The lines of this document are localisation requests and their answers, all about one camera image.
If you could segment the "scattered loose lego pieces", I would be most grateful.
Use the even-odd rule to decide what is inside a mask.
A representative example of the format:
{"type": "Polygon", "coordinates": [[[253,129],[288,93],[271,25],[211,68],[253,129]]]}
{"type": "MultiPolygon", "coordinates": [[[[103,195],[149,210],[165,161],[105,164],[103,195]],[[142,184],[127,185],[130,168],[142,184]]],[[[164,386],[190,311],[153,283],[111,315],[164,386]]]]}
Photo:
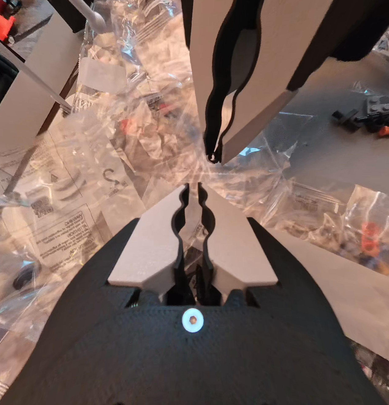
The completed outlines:
{"type": "Polygon", "coordinates": [[[370,96],[360,109],[346,113],[336,110],[331,119],[350,133],[365,129],[378,138],[389,138],[389,103],[383,102],[380,96],[370,96]]]}

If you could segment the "clear bag curved white label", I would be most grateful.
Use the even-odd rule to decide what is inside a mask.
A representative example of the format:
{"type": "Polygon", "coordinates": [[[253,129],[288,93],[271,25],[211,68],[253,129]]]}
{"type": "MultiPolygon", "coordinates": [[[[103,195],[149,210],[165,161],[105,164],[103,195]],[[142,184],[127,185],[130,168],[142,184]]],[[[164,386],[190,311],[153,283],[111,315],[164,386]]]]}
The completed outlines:
{"type": "Polygon", "coordinates": [[[82,266],[144,211],[110,136],[47,131],[0,151],[0,271],[82,266]]]}

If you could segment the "clear bag red black parts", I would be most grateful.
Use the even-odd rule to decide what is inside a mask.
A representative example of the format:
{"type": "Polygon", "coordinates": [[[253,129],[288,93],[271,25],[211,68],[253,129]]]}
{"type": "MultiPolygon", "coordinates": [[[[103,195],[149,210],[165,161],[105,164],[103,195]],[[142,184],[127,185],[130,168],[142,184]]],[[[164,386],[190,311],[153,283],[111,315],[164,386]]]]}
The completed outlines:
{"type": "Polygon", "coordinates": [[[94,1],[106,32],[85,23],[73,109],[91,106],[133,171],[199,142],[199,123],[183,24],[187,1],[94,1]]]}

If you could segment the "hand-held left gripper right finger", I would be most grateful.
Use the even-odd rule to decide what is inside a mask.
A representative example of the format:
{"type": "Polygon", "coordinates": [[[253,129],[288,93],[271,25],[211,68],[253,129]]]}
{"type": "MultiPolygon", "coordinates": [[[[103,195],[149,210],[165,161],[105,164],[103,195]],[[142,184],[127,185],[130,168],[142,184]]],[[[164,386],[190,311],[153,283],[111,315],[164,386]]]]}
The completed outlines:
{"type": "Polygon", "coordinates": [[[201,302],[220,302],[233,290],[276,285],[278,277],[245,214],[204,183],[198,183],[198,202],[207,231],[201,302]]]}

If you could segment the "white tapered rod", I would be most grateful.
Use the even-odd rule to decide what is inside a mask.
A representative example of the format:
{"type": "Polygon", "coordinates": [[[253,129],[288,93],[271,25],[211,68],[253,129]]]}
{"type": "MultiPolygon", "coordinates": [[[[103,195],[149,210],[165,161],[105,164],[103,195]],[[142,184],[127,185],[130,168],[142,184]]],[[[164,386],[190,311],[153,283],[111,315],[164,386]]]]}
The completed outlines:
{"type": "Polygon", "coordinates": [[[33,72],[24,62],[22,62],[17,56],[9,52],[8,58],[11,63],[21,72],[24,73],[30,80],[32,80],[37,86],[43,89],[64,111],[65,114],[71,113],[71,105],[66,100],[55,92],[48,84],[46,84],[35,72],[33,72]]]}

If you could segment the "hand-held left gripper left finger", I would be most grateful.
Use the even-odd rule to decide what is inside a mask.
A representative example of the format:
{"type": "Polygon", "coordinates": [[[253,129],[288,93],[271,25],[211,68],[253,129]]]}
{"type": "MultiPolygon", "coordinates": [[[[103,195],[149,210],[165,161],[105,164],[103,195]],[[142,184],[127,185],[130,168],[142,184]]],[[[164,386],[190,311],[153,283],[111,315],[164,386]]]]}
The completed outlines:
{"type": "Polygon", "coordinates": [[[189,191],[188,184],[179,186],[140,217],[107,279],[110,285],[166,294],[167,302],[190,302],[179,235],[189,191]]]}

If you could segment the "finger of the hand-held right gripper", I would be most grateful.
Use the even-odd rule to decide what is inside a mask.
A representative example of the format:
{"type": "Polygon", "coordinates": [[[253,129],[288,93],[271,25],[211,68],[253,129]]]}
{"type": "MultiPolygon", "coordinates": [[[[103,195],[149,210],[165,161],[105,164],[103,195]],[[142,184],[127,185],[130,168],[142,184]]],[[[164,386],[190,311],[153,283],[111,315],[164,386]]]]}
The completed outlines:
{"type": "Polygon", "coordinates": [[[296,95],[287,90],[330,0],[268,0],[260,14],[258,59],[233,99],[233,120],[222,136],[222,165],[237,156],[296,95]]]}
{"type": "Polygon", "coordinates": [[[222,108],[232,84],[236,1],[193,1],[190,61],[206,157],[222,154],[222,108]]]}

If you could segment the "orange plastic object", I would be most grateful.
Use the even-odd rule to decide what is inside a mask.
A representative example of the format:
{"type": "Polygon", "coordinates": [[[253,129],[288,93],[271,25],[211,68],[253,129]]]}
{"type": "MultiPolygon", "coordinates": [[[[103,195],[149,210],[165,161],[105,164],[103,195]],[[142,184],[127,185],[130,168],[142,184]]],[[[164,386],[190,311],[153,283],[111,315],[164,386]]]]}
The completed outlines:
{"type": "Polygon", "coordinates": [[[8,19],[0,15],[0,41],[4,42],[8,39],[9,33],[15,24],[16,18],[10,16],[8,19]]]}

